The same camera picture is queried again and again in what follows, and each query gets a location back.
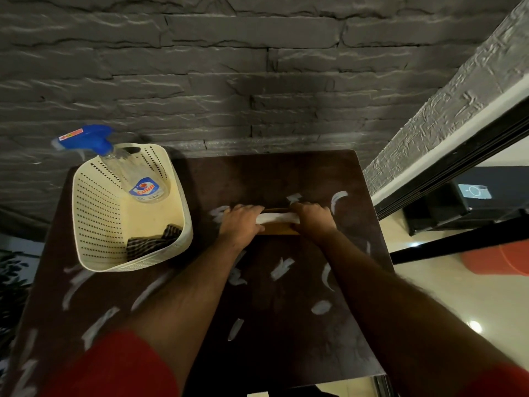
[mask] tiled floor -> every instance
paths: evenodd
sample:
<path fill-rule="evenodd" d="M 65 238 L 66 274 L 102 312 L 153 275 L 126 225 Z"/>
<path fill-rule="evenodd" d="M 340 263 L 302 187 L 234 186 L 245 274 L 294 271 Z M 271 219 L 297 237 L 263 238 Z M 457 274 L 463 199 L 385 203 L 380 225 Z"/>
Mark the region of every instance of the tiled floor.
<path fill-rule="evenodd" d="M 458 233 L 427 231 L 410 237 L 402 211 L 380 222 L 390 252 Z M 475 330 L 529 368 L 529 277 L 480 276 L 463 266 L 459 255 L 421 260 L 395 266 L 395 271 L 445 304 Z M 376 397 L 371 378 L 319 384 L 339 397 Z M 267 393 L 252 394 L 265 397 Z"/>

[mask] folded cloth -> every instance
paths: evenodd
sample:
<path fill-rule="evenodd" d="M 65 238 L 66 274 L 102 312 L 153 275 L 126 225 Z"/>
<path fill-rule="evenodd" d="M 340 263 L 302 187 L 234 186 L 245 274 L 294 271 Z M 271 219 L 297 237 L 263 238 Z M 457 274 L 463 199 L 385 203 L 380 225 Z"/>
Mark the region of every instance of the folded cloth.
<path fill-rule="evenodd" d="M 127 241 L 127 260 L 135 260 L 142 256 L 165 248 L 175 242 L 182 234 L 182 229 L 174 224 L 168 224 L 163 230 L 161 238 L 137 237 Z"/>

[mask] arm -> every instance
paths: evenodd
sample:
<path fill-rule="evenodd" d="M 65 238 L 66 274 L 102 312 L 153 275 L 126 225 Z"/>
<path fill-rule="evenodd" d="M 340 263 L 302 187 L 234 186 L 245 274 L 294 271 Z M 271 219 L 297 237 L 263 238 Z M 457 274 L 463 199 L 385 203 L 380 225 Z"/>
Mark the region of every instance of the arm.
<path fill-rule="evenodd" d="M 337 230 L 328 209 L 293 204 L 297 231 L 318 245 L 378 360 L 409 396 L 453 396 L 481 373 L 512 362 L 448 309 L 381 269 Z"/>
<path fill-rule="evenodd" d="M 237 205 L 231 211 L 226 210 L 215 243 L 124 325 L 169 365 L 181 389 L 213 319 L 235 258 L 264 230 L 255 224 L 263 209 Z"/>

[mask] red shirt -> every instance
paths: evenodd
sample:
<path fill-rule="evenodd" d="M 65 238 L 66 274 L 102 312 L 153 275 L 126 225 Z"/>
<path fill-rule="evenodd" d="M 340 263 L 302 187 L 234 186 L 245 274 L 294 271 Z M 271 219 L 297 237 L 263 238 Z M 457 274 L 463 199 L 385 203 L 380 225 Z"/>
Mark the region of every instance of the red shirt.
<path fill-rule="evenodd" d="M 109 334 L 56 376 L 41 397 L 178 397 L 171 369 L 132 332 Z M 483 373 L 458 397 L 529 396 L 529 373 L 500 365 Z"/>

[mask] forearm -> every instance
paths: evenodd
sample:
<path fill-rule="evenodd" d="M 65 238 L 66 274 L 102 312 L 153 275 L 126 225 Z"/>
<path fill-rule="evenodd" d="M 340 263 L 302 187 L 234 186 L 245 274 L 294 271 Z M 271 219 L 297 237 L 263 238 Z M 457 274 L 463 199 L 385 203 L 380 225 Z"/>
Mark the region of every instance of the forearm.
<path fill-rule="evenodd" d="M 184 386 L 240 248 L 219 238 L 125 324 L 146 340 Z"/>
<path fill-rule="evenodd" d="M 369 345 L 403 395 L 454 395 L 484 370 L 508 361 L 342 233 L 331 234 L 321 248 Z"/>

